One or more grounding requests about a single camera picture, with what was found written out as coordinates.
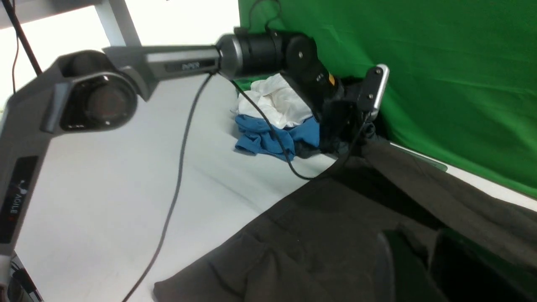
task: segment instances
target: gray arm housing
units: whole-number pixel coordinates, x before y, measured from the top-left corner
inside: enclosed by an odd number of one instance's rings
[[[217,73],[233,77],[240,65],[233,35],[216,46],[109,47],[59,57],[10,97],[0,121],[0,291],[7,301],[9,267],[50,140],[62,134],[107,131],[133,116],[139,95],[151,98],[163,80]],[[105,113],[88,89],[120,86],[125,99]]]

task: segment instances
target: white wall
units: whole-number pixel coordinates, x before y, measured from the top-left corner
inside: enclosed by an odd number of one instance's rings
[[[144,45],[213,44],[239,25],[237,0],[126,0]]]

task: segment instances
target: green screen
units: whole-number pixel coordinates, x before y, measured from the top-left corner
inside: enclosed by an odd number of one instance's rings
[[[390,139],[537,197],[537,0],[280,0],[337,76],[390,67]],[[239,0],[248,25],[254,0]],[[272,1],[252,14],[262,32]]]

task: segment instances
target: robotic arm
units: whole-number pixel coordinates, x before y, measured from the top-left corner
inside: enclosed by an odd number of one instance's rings
[[[204,73],[234,80],[280,72],[321,128],[330,128],[330,102],[336,96],[352,96],[345,99],[349,106],[374,119],[389,73],[384,65],[370,69],[359,93],[349,94],[317,58],[313,39],[289,32],[226,34],[211,46],[103,51],[59,57],[6,105],[0,122],[0,294],[5,300],[11,257],[52,138],[118,128],[134,115],[138,95],[148,101],[160,81]]]

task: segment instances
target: dark gray cloth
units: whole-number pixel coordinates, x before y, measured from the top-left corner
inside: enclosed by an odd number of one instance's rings
[[[295,142],[295,155],[301,159],[308,159],[314,155],[320,154],[321,150],[303,141]]]
[[[448,226],[537,267],[537,214],[492,198],[385,143],[337,161],[175,276],[159,302],[374,301],[376,236],[403,224],[429,248]]]

